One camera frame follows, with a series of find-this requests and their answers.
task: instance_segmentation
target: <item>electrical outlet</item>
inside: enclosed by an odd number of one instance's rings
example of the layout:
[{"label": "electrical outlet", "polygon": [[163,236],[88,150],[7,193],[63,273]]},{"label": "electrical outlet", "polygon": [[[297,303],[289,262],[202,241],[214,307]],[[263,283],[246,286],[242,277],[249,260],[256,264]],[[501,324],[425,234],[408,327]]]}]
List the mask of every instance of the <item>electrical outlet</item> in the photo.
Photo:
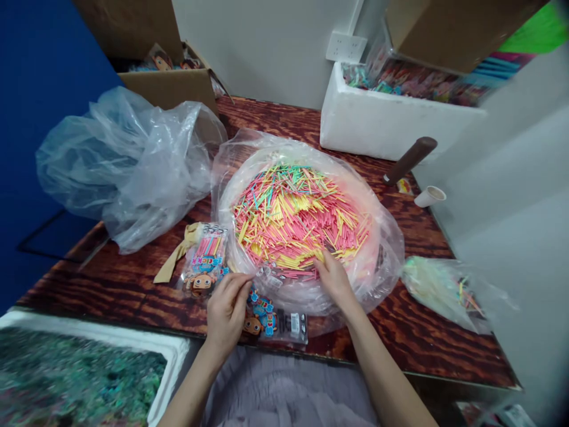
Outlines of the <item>electrical outlet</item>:
[{"label": "electrical outlet", "polygon": [[326,59],[340,62],[359,63],[366,48],[367,39],[364,37],[348,36],[347,34],[332,33]]}]

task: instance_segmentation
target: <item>paper cup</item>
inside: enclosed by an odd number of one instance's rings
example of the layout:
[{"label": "paper cup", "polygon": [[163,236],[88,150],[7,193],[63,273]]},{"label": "paper cup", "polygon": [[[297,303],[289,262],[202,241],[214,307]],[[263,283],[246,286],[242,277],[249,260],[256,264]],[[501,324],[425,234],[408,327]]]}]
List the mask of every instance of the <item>paper cup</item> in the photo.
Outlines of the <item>paper cup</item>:
[{"label": "paper cup", "polygon": [[415,197],[415,204],[420,208],[426,208],[443,200],[446,200],[446,194],[443,190],[438,187],[427,186],[423,193]]}]

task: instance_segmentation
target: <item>cardboard box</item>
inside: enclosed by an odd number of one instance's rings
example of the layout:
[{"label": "cardboard box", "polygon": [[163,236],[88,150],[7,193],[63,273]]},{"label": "cardboard box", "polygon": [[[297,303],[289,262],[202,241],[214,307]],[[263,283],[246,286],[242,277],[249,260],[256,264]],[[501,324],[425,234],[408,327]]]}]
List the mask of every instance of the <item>cardboard box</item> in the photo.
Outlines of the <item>cardboard box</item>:
[{"label": "cardboard box", "polygon": [[[145,0],[142,4],[137,0],[73,2],[107,57],[144,60],[158,43],[175,64],[184,59],[171,0]],[[184,101],[199,101],[219,116],[210,77],[228,91],[208,63],[191,51],[205,69],[122,72],[119,77],[128,89],[154,106],[168,110]]]},{"label": "cardboard box", "polygon": [[547,0],[391,0],[386,21],[402,55],[470,73]]}]

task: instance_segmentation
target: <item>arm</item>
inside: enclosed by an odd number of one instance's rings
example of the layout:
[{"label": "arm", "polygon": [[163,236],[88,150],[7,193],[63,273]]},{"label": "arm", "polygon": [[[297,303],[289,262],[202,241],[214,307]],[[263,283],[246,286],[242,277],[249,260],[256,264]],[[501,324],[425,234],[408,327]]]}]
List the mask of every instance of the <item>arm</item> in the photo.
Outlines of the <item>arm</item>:
[{"label": "arm", "polygon": [[342,264],[327,251],[324,251],[324,260],[325,263],[315,261],[322,285],[346,319],[381,424],[385,427],[436,426],[357,301]]},{"label": "arm", "polygon": [[207,339],[158,427],[200,424],[209,390],[241,336],[251,278],[228,274],[213,291],[207,303]]}]

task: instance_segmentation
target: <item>hand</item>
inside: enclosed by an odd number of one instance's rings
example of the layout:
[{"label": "hand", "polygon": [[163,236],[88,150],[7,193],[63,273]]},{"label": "hand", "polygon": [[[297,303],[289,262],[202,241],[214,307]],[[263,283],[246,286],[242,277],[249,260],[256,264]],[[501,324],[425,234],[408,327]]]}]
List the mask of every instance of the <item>hand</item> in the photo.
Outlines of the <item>hand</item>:
[{"label": "hand", "polygon": [[328,295],[336,303],[344,314],[352,307],[359,307],[354,291],[351,288],[346,269],[340,261],[332,256],[326,249],[322,251],[324,263],[314,260],[314,265],[320,273],[322,287],[326,289]]},{"label": "hand", "polygon": [[215,287],[207,303],[207,339],[204,347],[224,363],[243,330],[252,275],[230,273]]}]

